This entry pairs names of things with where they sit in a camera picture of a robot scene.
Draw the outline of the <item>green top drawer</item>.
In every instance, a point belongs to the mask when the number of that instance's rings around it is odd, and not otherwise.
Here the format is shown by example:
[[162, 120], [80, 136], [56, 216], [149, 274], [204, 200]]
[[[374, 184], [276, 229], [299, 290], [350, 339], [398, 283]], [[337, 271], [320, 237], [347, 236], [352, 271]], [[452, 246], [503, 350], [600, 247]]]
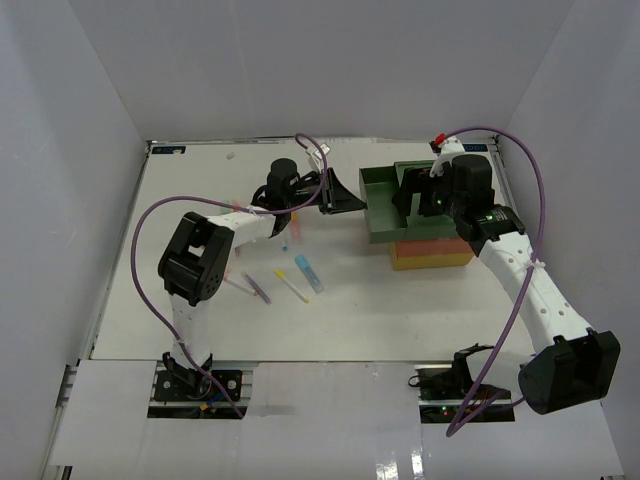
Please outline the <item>green top drawer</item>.
[[359, 188], [370, 244], [399, 242], [405, 239], [407, 220], [392, 203], [399, 190], [393, 166], [367, 167], [359, 170]]

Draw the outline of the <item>purple pen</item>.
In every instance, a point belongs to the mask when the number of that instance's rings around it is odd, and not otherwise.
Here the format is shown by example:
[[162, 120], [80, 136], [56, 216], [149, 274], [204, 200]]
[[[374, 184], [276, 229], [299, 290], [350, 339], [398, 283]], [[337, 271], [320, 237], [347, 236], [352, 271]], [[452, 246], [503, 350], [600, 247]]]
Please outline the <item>purple pen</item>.
[[266, 294], [266, 292], [259, 286], [259, 284], [246, 272], [242, 272], [241, 276], [243, 279], [255, 290], [256, 294], [267, 304], [271, 305], [272, 300]]

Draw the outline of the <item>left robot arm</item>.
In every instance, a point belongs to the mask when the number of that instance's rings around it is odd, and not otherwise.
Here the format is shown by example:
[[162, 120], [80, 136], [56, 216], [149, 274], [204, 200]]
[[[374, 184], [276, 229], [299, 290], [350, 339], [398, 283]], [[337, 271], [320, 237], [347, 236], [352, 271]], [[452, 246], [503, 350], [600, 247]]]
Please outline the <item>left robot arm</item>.
[[223, 283], [230, 254], [244, 244], [279, 235], [291, 220], [289, 210], [305, 202], [316, 205], [323, 214], [366, 208], [333, 169], [302, 176], [295, 161], [280, 158], [271, 163], [266, 183], [254, 193], [251, 212], [213, 217], [189, 212], [182, 217], [158, 273], [169, 294], [171, 324], [178, 334], [172, 351], [163, 355], [163, 363], [188, 398], [202, 398], [211, 387], [206, 302]]

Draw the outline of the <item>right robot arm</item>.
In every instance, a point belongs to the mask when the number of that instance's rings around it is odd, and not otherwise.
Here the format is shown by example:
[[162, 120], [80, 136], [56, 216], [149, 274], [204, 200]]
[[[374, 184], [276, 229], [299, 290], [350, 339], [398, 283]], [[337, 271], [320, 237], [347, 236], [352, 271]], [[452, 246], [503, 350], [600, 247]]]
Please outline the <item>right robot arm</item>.
[[451, 218], [460, 238], [512, 300], [535, 354], [518, 373], [526, 403], [544, 415], [604, 398], [620, 355], [610, 331], [597, 332], [570, 305], [534, 256], [515, 212], [495, 201], [492, 168], [477, 154], [409, 168], [392, 198], [398, 212]]

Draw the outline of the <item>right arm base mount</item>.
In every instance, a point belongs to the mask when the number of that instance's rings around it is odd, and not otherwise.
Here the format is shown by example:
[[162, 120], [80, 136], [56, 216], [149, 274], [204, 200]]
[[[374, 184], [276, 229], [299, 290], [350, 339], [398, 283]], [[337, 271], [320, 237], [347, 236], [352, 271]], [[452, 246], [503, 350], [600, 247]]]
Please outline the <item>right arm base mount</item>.
[[[450, 364], [444, 366], [426, 365], [415, 368], [416, 373], [408, 379], [407, 384], [410, 388], [417, 390], [422, 424], [450, 423], [460, 410], [464, 397], [474, 383], [468, 358], [480, 360], [479, 353], [488, 353], [492, 349], [493, 346], [476, 343], [456, 352]], [[464, 415], [480, 410], [491, 397], [498, 394], [499, 390], [491, 384], [481, 384], [464, 410]], [[509, 407], [511, 402], [511, 394], [504, 393], [471, 422], [514, 422], [514, 407]]]

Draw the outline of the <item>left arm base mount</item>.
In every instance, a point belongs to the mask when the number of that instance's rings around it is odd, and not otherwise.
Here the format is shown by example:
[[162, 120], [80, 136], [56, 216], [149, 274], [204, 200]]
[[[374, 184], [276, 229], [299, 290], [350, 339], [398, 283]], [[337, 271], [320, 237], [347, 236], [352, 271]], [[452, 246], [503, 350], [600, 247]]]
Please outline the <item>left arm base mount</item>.
[[241, 370], [215, 369], [212, 357], [200, 369], [190, 363], [180, 364], [170, 352], [162, 355], [162, 367], [157, 371], [151, 399], [165, 407], [195, 406], [215, 408], [228, 400], [241, 400], [243, 373]]

